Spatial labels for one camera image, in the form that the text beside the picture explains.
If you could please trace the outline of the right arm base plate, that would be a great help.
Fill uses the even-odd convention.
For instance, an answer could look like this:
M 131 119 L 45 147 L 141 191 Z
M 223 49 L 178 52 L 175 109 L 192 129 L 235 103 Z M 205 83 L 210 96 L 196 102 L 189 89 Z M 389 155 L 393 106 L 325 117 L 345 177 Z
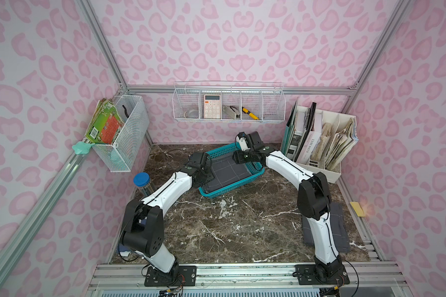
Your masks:
M 345 266 L 342 264 L 301 264 L 296 265 L 292 274 L 298 279 L 299 285 L 333 285 L 341 287 L 351 283 Z

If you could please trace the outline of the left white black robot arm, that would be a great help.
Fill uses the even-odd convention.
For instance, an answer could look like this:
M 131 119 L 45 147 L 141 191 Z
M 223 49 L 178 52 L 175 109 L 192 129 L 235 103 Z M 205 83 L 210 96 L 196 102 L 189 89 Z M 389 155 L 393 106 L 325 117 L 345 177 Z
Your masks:
M 168 278 L 178 276 L 178 261 L 164 245 L 164 216 L 184 193 L 214 179 L 211 166 L 207 153 L 193 153 L 155 192 L 126 206 L 120 244 L 143 256 L 155 272 Z

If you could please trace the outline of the dark grey checked pillowcase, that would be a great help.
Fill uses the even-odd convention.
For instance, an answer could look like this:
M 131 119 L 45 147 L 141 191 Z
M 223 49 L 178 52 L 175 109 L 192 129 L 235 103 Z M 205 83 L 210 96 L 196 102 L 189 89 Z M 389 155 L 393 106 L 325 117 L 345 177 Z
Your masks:
M 212 159 L 214 179 L 203 186 L 206 193 L 213 193 L 214 191 L 251 177 L 250 170 L 246 164 L 236 164 L 232 156 L 233 153 L 227 153 Z

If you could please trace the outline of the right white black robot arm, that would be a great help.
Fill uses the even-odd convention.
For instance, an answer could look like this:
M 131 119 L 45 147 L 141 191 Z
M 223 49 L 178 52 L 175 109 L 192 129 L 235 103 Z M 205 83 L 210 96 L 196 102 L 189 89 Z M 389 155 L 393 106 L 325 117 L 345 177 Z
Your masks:
M 343 262 L 331 227 L 331 203 L 327 177 L 302 168 L 281 151 L 263 143 L 259 133 L 240 132 L 235 140 L 235 163 L 258 162 L 286 178 L 297 190 L 297 208 L 307 218 L 315 246 L 315 274 L 323 283 L 343 275 Z

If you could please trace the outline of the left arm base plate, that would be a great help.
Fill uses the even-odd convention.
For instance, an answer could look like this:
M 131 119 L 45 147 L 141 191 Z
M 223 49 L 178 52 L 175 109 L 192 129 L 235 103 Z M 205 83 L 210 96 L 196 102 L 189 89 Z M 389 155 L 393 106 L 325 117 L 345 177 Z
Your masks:
M 145 287 L 194 287 L 197 276 L 197 266 L 175 266 L 170 272 L 164 273 L 159 269 L 149 267 L 146 272 L 141 271 L 145 278 Z

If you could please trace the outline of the teal plastic basket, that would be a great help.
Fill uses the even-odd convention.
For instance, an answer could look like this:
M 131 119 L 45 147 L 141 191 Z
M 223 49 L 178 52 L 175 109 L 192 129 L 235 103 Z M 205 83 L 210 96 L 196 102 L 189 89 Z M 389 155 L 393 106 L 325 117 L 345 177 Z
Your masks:
M 265 169 L 259 162 L 235 163 L 233 153 L 239 149 L 239 144 L 233 143 L 207 152 L 214 179 L 198 188 L 202 196 L 216 198 L 249 184 L 264 174 Z

